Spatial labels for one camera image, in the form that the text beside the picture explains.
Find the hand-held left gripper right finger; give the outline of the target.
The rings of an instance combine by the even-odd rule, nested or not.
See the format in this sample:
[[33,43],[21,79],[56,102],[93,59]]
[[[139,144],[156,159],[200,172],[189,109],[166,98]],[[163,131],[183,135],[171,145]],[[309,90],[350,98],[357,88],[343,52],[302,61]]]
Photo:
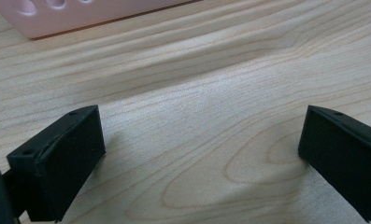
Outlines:
[[371,221],[371,127],[344,113],[311,105],[298,146],[307,161]]

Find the pink plastic basket with holes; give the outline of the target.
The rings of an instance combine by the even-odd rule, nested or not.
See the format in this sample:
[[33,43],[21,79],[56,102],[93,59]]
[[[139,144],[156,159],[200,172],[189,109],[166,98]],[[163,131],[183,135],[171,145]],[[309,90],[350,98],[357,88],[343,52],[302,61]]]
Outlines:
[[196,0],[0,0],[0,14],[38,38]]

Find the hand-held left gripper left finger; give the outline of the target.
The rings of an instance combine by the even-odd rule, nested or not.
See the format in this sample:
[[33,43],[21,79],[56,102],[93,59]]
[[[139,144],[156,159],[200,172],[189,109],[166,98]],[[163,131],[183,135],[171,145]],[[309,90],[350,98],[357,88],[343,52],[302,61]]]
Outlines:
[[60,221],[106,153],[99,109],[71,111],[7,155],[16,215]]

